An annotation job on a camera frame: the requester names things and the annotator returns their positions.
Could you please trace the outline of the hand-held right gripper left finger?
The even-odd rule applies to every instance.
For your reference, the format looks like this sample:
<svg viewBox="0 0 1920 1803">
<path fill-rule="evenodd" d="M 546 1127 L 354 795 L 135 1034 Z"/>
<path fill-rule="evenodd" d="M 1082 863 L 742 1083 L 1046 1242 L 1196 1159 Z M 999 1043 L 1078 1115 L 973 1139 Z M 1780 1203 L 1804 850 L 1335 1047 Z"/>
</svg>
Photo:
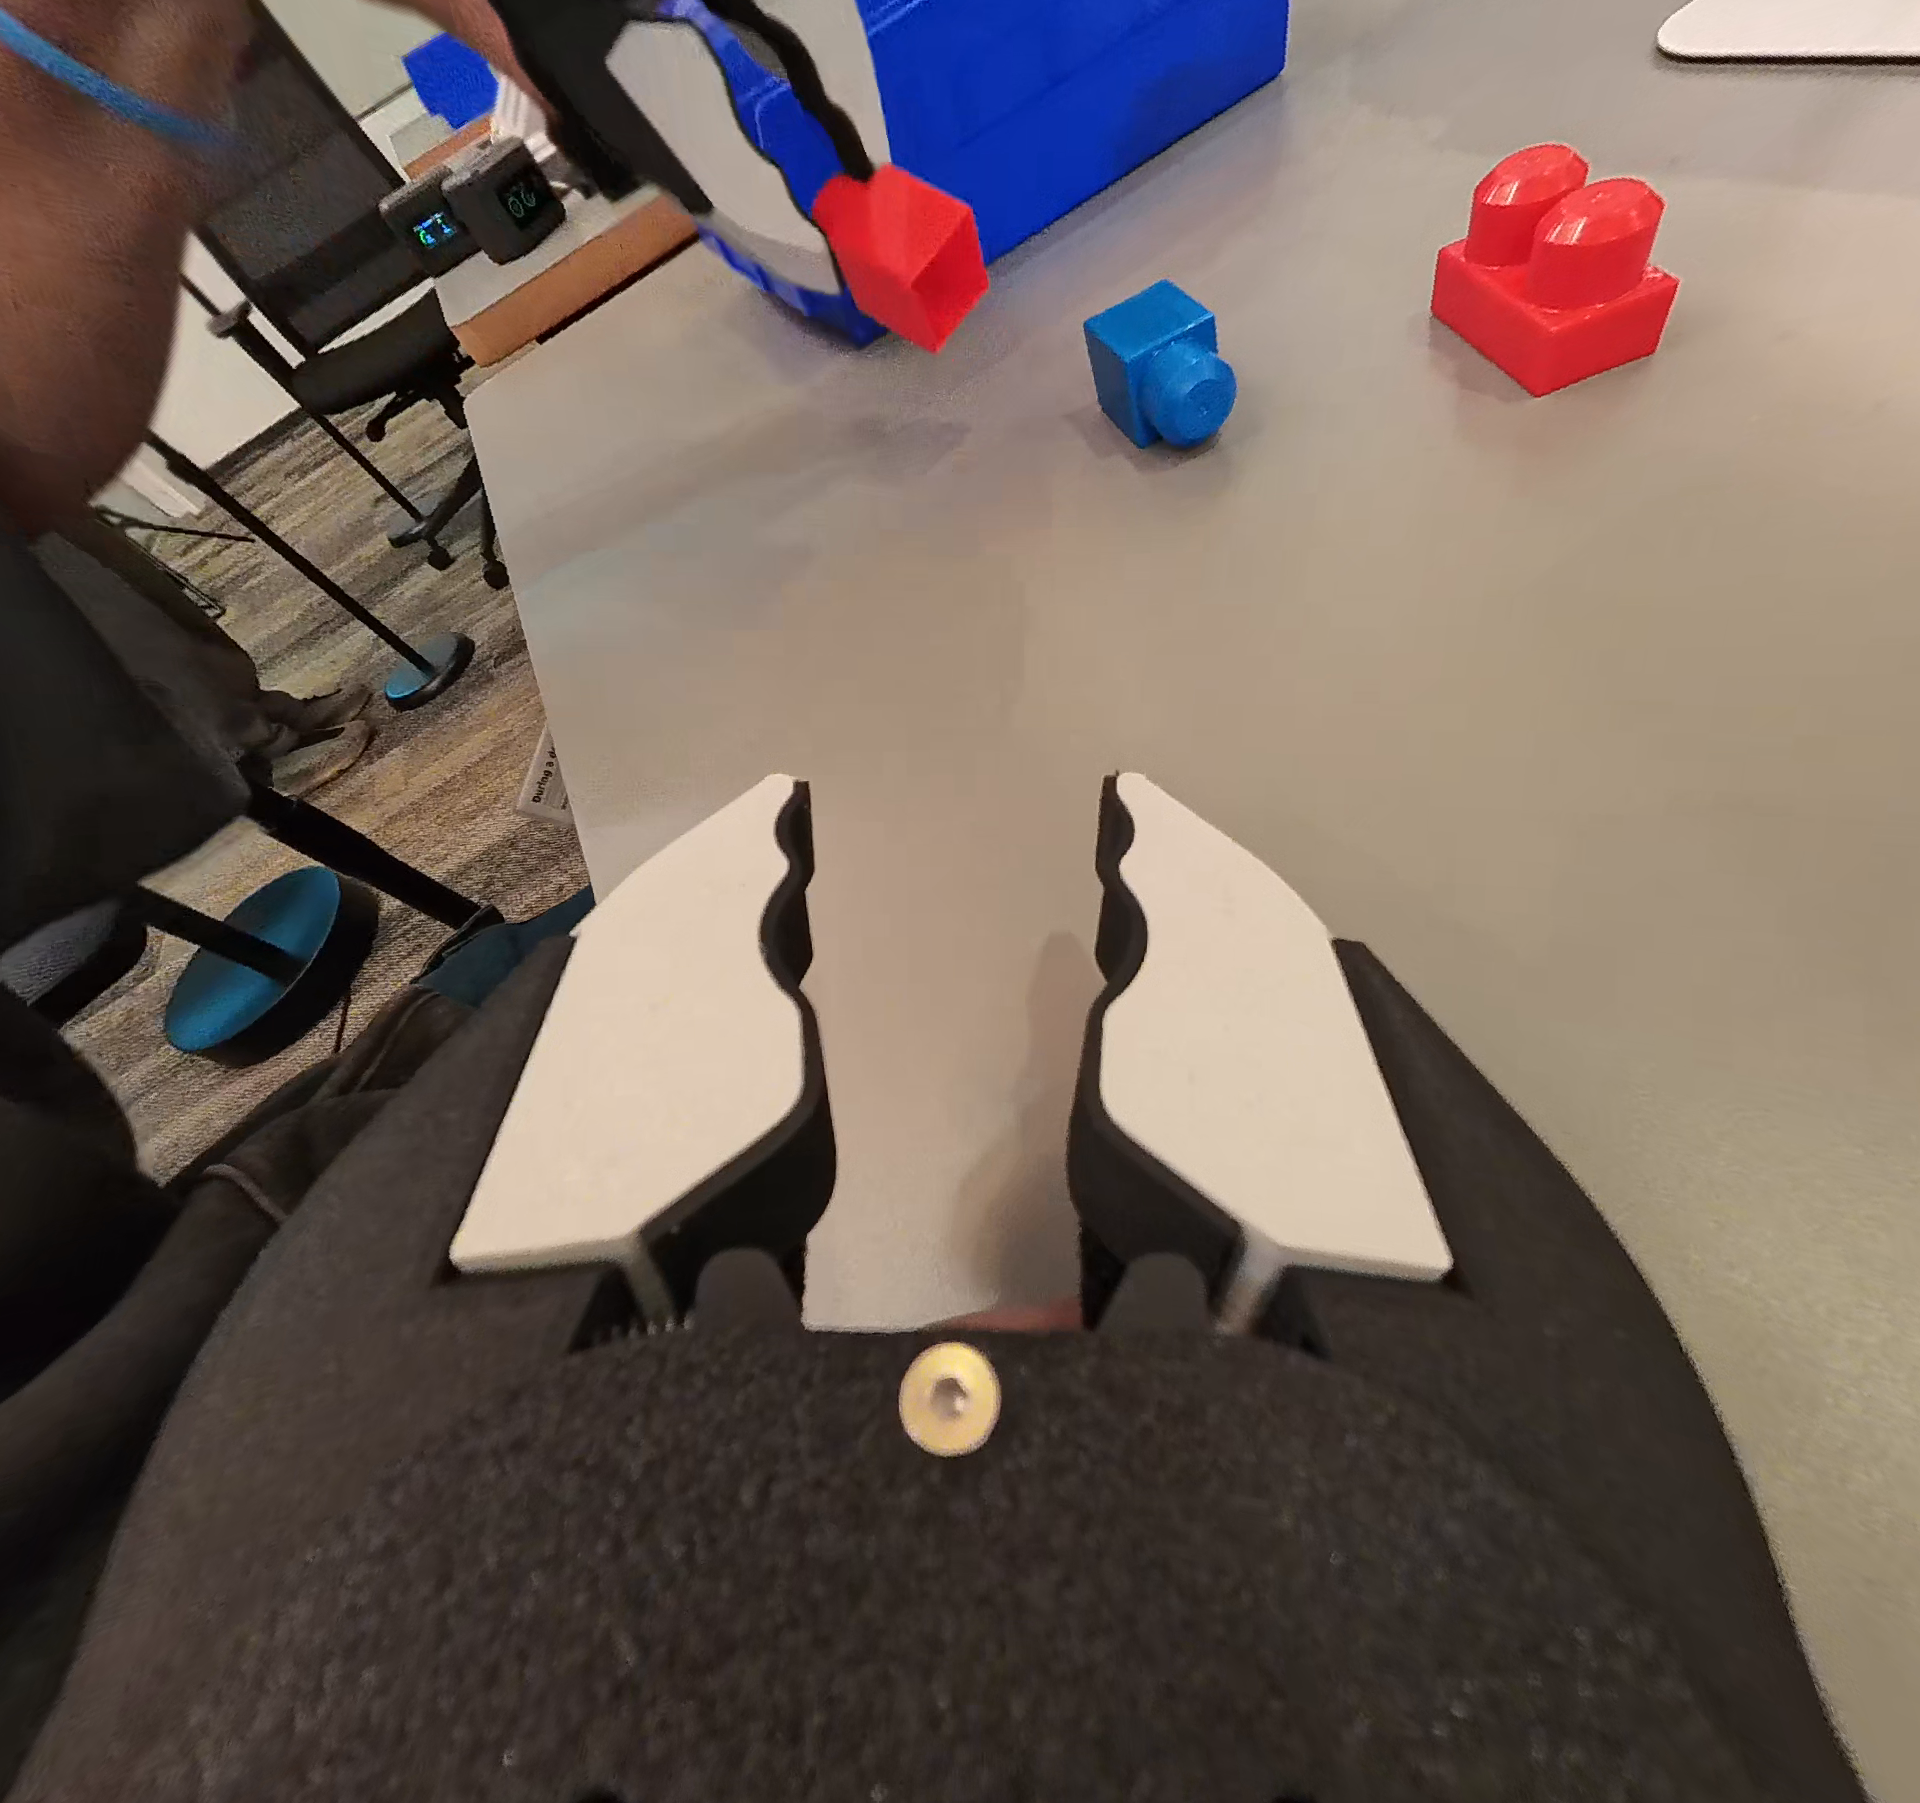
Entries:
<svg viewBox="0 0 1920 1803">
<path fill-rule="evenodd" d="M 449 1244 L 459 1278 L 613 1270 L 668 1329 L 712 1261 L 753 1252 L 800 1304 L 836 1189 L 812 875 L 810 788 L 769 776 L 576 926 Z"/>
</svg>

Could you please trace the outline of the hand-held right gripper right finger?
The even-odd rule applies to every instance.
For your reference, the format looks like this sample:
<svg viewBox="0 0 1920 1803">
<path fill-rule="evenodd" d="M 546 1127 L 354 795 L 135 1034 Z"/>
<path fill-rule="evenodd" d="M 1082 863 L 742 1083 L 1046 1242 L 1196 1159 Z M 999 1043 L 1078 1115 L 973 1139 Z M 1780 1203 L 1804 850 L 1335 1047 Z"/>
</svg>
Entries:
<svg viewBox="0 0 1920 1803">
<path fill-rule="evenodd" d="M 1160 1261 L 1225 1335 L 1265 1325 L 1291 1275 L 1447 1288 L 1452 1247 L 1311 904 L 1134 771 L 1100 785 L 1093 870 L 1066 1146 L 1086 1329 Z"/>
</svg>

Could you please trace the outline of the red one-stud toy block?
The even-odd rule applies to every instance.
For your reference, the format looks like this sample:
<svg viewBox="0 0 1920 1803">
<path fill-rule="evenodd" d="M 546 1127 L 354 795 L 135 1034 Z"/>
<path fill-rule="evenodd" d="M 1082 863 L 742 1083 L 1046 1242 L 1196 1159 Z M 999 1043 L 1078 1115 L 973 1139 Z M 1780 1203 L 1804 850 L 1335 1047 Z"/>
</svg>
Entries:
<svg viewBox="0 0 1920 1803">
<path fill-rule="evenodd" d="M 812 222 L 856 307 L 917 349 L 942 352 L 989 296 L 970 206 L 897 164 L 831 177 Z"/>
</svg>

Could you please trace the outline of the blue plastic bin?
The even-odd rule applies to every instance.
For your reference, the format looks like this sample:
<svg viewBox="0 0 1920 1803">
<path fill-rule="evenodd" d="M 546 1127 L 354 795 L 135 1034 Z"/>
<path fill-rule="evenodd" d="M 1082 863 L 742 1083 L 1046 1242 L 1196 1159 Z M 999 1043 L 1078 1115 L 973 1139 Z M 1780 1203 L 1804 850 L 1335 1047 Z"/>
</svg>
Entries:
<svg viewBox="0 0 1920 1803">
<path fill-rule="evenodd" d="M 467 42 L 436 33 L 402 53 L 400 64 L 422 108 L 442 119 L 451 132 L 492 112 L 498 77 Z"/>
<path fill-rule="evenodd" d="M 892 164 L 967 201 L 987 266 L 1115 185 L 1287 62 L 1288 0 L 857 0 Z M 803 216 L 838 170 L 769 46 L 712 33 L 746 136 Z M 845 283 L 795 292 L 707 243 L 770 296 L 836 328 L 880 330 Z"/>
</svg>

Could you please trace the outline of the blue one-stud toy block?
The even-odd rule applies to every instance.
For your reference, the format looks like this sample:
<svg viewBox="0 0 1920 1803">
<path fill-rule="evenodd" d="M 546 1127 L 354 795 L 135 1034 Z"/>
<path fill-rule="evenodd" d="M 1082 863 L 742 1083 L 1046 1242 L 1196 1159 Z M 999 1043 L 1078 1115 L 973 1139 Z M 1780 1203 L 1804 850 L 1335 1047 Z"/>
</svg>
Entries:
<svg viewBox="0 0 1920 1803">
<path fill-rule="evenodd" d="M 1209 444 L 1238 380 L 1212 309 L 1161 279 L 1082 327 L 1100 412 L 1139 449 Z"/>
</svg>

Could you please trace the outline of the red two-stud toy block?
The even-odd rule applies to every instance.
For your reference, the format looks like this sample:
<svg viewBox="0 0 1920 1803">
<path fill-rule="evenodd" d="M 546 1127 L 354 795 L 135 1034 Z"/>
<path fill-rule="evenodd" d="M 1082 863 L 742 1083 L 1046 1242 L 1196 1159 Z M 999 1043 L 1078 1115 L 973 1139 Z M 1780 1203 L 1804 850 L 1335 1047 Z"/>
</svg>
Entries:
<svg viewBox="0 0 1920 1803">
<path fill-rule="evenodd" d="M 1654 259 L 1662 216 L 1651 185 L 1596 181 L 1570 144 L 1514 149 L 1438 250 L 1430 313 L 1536 400 L 1642 361 L 1681 289 Z"/>
</svg>

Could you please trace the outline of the person's left forearm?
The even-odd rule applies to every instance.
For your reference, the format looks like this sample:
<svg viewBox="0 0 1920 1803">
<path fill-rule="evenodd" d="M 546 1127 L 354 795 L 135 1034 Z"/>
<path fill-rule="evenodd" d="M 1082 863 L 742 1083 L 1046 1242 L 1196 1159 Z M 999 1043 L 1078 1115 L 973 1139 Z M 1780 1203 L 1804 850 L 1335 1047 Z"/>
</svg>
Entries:
<svg viewBox="0 0 1920 1803">
<path fill-rule="evenodd" d="M 246 0 L 1 0 L 114 81 L 229 125 Z M 179 262 L 215 161 L 110 119 L 4 51 L 4 530 L 81 511 L 159 395 Z"/>
</svg>

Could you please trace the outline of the person's blue jeans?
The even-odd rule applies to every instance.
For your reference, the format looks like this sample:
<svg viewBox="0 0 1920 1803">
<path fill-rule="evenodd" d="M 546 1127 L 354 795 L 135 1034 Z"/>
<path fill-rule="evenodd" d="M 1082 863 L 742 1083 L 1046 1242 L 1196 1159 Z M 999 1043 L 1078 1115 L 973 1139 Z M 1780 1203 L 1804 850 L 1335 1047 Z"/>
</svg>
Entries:
<svg viewBox="0 0 1920 1803">
<path fill-rule="evenodd" d="M 567 940 L 591 907 L 594 893 L 583 887 L 524 923 L 463 929 L 413 976 L 413 986 L 480 1008 L 540 945 Z"/>
</svg>

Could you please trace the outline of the black device with green display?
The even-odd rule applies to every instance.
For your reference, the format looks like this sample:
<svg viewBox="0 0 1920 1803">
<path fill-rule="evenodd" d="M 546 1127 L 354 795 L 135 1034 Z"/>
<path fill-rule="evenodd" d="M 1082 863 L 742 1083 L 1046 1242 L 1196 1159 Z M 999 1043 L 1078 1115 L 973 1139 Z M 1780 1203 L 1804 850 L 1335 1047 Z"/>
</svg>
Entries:
<svg viewBox="0 0 1920 1803">
<path fill-rule="evenodd" d="M 558 191 L 517 136 L 495 138 L 451 163 L 442 195 L 447 210 L 497 266 L 529 256 L 564 225 Z"/>
<path fill-rule="evenodd" d="M 477 254 L 477 241 L 445 193 L 447 166 L 428 168 L 384 195 L 377 219 L 425 279 L 442 279 Z"/>
</svg>

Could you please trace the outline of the wooden edged table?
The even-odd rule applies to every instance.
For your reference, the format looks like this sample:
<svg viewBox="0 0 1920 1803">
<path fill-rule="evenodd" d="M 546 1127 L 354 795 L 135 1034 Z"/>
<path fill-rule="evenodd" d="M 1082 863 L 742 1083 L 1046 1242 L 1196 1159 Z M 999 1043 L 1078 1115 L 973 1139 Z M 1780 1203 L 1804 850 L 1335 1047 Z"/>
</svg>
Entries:
<svg viewBox="0 0 1920 1803">
<path fill-rule="evenodd" d="M 407 181 L 495 138 L 502 136 L 480 119 L 411 163 Z M 556 335 L 696 239 L 691 219 L 657 187 L 610 199 L 588 185 L 546 136 L 527 138 L 526 145 L 562 199 L 562 228 L 509 266 L 477 252 L 442 279 L 428 279 L 447 328 L 476 368 Z"/>
</svg>

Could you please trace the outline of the black metal bar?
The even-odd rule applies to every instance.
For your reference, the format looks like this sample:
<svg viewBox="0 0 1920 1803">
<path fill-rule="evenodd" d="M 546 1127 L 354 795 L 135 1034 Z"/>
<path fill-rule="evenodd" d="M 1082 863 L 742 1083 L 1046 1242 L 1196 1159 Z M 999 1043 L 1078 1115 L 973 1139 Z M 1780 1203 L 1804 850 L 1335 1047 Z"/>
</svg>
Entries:
<svg viewBox="0 0 1920 1803">
<path fill-rule="evenodd" d="M 359 878 L 381 895 L 454 932 L 505 920 L 497 906 L 467 899 L 326 810 L 287 797 L 265 781 L 252 784 L 246 817 L 273 840 L 333 870 L 340 881 Z M 176 904 L 146 885 L 135 885 L 122 898 L 120 907 L 142 926 L 186 941 L 199 952 L 279 984 L 295 982 L 304 971 L 304 965 L 288 952 Z"/>
</svg>

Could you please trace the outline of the teal round base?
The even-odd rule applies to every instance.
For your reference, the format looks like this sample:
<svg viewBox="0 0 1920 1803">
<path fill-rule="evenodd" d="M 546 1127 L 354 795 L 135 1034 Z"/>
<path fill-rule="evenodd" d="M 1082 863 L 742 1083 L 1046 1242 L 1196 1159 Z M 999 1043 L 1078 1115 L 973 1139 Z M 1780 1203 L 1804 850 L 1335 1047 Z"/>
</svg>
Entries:
<svg viewBox="0 0 1920 1803">
<path fill-rule="evenodd" d="M 213 920 L 153 895 L 151 924 L 194 945 L 161 1011 L 167 1043 L 242 1071 L 295 1047 L 350 993 L 381 920 L 370 885 L 309 865 Z"/>
</svg>

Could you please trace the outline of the person's brown shoe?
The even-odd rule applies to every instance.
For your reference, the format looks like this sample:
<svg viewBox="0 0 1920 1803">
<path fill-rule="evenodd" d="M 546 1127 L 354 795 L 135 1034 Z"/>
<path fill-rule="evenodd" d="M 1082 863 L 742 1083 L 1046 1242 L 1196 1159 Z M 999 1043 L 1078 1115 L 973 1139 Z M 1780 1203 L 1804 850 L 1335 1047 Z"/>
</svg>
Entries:
<svg viewBox="0 0 1920 1803">
<path fill-rule="evenodd" d="M 291 754 L 339 735 L 370 709 L 371 689 L 368 686 L 345 686 L 307 699 L 261 689 L 258 710 L 265 719 L 265 735 L 255 749 L 267 754 Z"/>
<path fill-rule="evenodd" d="M 312 797 L 354 771 L 368 757 L 373 735 L 375 728 L 368 717 L 354 719 L 324 735 L 316 733 L 309 741 L 273 761 L 270 785 L 287 797 Z"/>
</svg>

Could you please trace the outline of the black round base stand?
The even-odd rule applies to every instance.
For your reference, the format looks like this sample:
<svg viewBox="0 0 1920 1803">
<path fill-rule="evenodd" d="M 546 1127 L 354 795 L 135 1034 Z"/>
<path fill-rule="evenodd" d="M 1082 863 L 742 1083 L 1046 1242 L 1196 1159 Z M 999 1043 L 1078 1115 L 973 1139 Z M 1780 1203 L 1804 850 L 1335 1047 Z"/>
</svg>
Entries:
<svg viewBox="0 0 1920 1803">
<path fill-rule="evenodd" d="M 223 485 L 180 449 L 172 446 L 153 431 L 146 431 L 142 443 L 153 450 L 172 481 L 208 499 L 223 516 L 246 530 L 248 537 L 285 566 L 295 570 L 312 589 L 336 604 L 343 616 L 348 616 L 348 619 L 359 624 L 394 655 L 397 666 L 382 686 L 382 699 L 390 710 L 417 710 L 442 696 L 465 675 L 476 653 L 471 637 L 465 633 L 445 633 L 428 637 L 424 647 L 407 643 L 386 621 L 371 614 L 371 609 L 345 590 L 324 567 L 291 544 L 280 531 L 273 530 L 237 496 L 229 495 Z"/>
</svg>

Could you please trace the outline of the blue wristband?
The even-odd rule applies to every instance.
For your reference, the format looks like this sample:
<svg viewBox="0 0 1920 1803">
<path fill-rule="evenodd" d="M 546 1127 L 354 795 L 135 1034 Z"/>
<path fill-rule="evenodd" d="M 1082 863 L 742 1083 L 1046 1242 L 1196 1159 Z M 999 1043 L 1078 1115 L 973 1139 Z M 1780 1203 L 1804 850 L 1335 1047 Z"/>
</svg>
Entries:
<svg viewBox="0 0 1920 1803">
<path fill-rule="evenodd" d="M 1 46 L 12 59 L 33 66 L 54 86 L 179 151 L 215 163 L 238 151 L 238 138 L 229 125 L 175 111 L 114 81 L 104 71 L 63 51 L 54 40 L 37 35 L 35 29 L 8 10 L 1 10 Z"/>
</svg>

